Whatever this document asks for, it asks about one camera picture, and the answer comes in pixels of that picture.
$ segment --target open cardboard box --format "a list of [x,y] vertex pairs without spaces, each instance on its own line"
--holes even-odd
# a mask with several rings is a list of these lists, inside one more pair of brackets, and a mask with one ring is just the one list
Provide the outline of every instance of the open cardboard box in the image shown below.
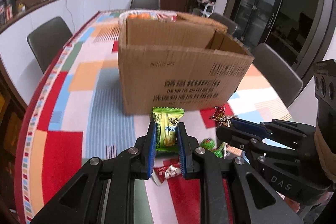
[[197,20],[122,24],[118,62],[126,114],[149,114],[154,106],[203,109],[230,98],[253,56],[224,25]]

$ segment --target bottle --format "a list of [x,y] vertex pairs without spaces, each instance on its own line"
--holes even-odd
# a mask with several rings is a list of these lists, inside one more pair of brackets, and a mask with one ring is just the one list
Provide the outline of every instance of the bottle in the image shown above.
[[6,0],[6,21],[10,20],[13,17],[13,9],[12,9],[12,2],[11,0]]
[[0,26],[6,24],[5,3],[0,0]]

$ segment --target chair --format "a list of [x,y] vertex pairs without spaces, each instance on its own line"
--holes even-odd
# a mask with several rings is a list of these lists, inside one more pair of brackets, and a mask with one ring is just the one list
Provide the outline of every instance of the chair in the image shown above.
[[28,44],[43,73],[71,36],[71,31],[61,17],[49,20],[28,35]]
[[131,9],[160,10],[160,0],[132,0]]
[[235,31],[238,28],[238,24],[234,22],[233,20],[227,18],[226,16],[220,15],[218,13],[212,13],[209,18],[212,18],[225,26],[227,26],[227,33],[231,36],[234,35]]
[[286,107],[299,95],[303,82],[270,46],[259,44],[252,51],[253,64],[265,76]]

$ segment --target silver bolt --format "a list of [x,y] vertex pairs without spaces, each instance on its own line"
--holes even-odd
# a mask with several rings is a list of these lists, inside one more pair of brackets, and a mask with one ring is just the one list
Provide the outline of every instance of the silver bolt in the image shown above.
[[237,157],[235,158],[235,163],[239,164],[239,165],[242,165],[244,164],[245,160],[241,157]]
[[136,147],[131,147],[128,149],[128,153],[130,154],[136,154],[137,152],[139,152],[139,149],[137,149]]
[[266,160],[266,158],[264,156],[259,156],[258,160],[261,161],[261,162],[264,162]]
[[204,154],[204,153],[205,153],[205,149],[204,149],[203,147],[197,147],[197,148],[195,149],[195,152],[196,152],[197,154]]
[[97,165],[99,163],[99,158],[92,158],[90,159],[90,164],[91,165]]

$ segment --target white cable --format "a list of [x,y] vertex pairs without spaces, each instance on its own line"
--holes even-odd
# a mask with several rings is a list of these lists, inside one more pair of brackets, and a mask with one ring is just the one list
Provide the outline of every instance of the white cable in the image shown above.
[[72,13],[70,12],[70,10],[68,9],[68,0],[65,0],[65,8],[68,10],[68,12],[70,13],[70,15],[71,15],[71,21],[72,21],[72,24],[73,24],[73,33],[75,33],[75,30],[76,30],[76,26],[75,26],[75,24],[74,24],[74,19],[73,19],[73,17],[72,17]]

